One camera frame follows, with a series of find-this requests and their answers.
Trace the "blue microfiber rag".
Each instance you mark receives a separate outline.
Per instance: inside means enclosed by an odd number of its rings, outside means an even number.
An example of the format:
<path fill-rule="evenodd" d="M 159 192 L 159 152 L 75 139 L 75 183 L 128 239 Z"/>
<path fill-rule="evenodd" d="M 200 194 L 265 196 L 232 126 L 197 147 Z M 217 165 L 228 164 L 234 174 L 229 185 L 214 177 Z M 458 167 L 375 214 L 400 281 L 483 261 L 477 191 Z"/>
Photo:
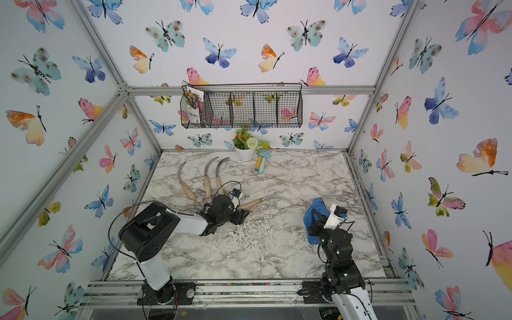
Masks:
<path fill-rule="evenodd" d="M 325 206 L 322 198 L 315 198 L 313 205 L 310 206 L 305 212 L 303 223 L 305 225 L 307 241 L 309 245 L 318 245 L 320 243 L 319 238 L 316 235 L 310 235 L 309 230 L 313 224 L 317 221 L 327 220 L 330 216 L 329 209 Z"/>

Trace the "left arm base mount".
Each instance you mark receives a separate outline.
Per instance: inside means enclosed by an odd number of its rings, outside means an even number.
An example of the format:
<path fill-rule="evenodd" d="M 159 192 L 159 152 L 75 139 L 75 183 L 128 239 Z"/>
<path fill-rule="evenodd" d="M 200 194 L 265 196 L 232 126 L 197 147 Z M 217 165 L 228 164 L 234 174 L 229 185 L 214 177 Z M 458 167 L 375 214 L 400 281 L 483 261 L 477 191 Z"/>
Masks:
<path fill-rule="evenodd" d="M 159 306 L 159 305 L 191 305 L 195 297 L 196 283 L 194 282 L 175 282 L 171 280 L 161 289 L 152 289 L 146 281 L 141 288 L 141 297 L 137 299 L 137 305 L 140 306 Z"/>

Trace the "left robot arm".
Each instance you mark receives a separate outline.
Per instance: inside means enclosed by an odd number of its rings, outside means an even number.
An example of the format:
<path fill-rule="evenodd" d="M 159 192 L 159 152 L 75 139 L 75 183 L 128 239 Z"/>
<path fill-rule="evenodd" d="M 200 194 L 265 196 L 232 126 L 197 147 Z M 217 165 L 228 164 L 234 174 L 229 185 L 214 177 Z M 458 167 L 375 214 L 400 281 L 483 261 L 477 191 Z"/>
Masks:
<path fill-rule="evenodd" d="M 145 292 L 160 305 L 176 299 L 177 289 L 166 268 L 162 249 L 174 233 L 208 236 L 231 223 L 241 225 L 249 210 L 240 208 L 227 195 L 217 195 L 198 213 L 181 213 L 159 201 L 146 201 L 144 208 L 119 231 L 118 238 L 144 276 Z"/>

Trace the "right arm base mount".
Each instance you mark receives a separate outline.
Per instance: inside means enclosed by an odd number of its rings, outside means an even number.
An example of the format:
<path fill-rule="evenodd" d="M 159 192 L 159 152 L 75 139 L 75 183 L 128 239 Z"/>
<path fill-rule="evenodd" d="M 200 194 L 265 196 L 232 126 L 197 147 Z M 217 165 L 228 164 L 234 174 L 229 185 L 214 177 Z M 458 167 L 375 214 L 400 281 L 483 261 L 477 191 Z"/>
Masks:
<path fill-rule="evenodd" d="M 358 280 L 342 281 L 336 285 L 332 279 L 321 278 L 318 281 L 304 281 L 297 294 L 306 304 L 332 303 L 334 294 L 351 293 L 358 287 L 361 287 Z"/>

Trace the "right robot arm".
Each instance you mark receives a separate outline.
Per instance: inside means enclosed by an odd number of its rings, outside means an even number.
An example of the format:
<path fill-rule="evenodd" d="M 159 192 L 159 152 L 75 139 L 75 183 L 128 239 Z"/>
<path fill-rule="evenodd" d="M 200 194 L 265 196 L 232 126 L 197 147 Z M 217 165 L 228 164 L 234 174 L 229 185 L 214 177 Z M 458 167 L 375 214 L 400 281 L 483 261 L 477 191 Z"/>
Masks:
<path fill-rule="evenodd" d="M 372 306 L 373 292 L 366 283 L 353 258 L 353 222 L 347 222 L 347 210 L 336 206 L 329 217 L 312 211 L 310 236 L 319 239 L 317 251 L 323 252 L 324 272 L 318 281 L 304 281 L 297 292 L 304 303 L 331 303 L 340 319 L 377 319 Z"/>

